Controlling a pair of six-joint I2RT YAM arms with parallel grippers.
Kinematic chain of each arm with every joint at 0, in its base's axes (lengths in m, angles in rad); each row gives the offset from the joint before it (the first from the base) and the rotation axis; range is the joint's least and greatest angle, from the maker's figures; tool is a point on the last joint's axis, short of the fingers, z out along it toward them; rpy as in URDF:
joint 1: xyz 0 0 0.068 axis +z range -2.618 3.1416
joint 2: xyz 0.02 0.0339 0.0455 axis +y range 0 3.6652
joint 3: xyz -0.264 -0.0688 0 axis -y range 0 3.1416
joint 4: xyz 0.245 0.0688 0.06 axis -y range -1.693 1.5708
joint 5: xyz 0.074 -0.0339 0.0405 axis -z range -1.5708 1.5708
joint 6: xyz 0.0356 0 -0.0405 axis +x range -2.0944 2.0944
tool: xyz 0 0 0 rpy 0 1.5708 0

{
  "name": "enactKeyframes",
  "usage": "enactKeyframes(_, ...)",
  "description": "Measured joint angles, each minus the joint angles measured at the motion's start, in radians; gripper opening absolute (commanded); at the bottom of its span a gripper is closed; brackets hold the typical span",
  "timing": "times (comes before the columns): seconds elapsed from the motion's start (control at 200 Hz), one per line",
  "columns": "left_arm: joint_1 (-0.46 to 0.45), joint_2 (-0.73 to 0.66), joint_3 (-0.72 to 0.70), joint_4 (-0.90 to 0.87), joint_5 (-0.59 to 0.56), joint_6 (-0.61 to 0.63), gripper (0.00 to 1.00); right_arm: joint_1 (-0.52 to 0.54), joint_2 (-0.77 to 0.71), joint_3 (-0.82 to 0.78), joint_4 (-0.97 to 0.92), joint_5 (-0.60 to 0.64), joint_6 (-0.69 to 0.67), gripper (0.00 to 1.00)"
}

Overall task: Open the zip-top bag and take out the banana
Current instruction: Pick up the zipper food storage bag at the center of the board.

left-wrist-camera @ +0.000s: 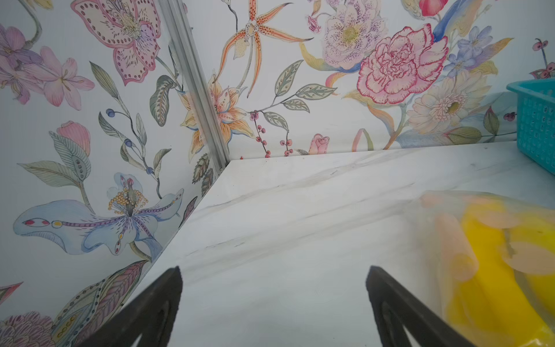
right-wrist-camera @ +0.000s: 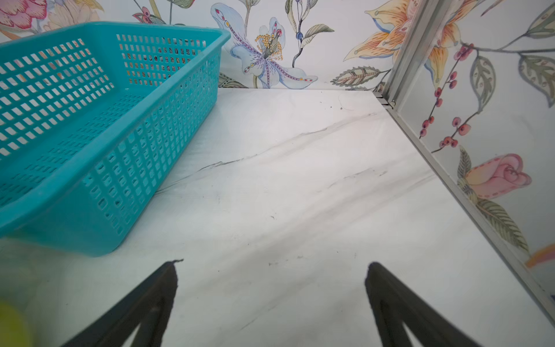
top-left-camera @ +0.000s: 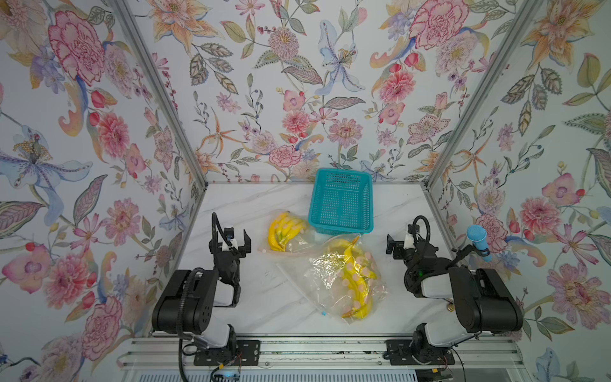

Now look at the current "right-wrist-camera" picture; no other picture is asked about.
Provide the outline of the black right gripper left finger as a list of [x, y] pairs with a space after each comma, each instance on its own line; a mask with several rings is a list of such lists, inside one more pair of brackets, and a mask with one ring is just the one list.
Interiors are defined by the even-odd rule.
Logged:
[[163, 263], [103, 316], [65, 346], [161, 346], [173, 309], [178, 260]]

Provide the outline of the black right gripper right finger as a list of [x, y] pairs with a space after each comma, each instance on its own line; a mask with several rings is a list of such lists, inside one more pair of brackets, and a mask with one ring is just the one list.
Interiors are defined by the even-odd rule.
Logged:
[[477, 346], [378, 262], [369, 265], [365, 288], [383, 346]]

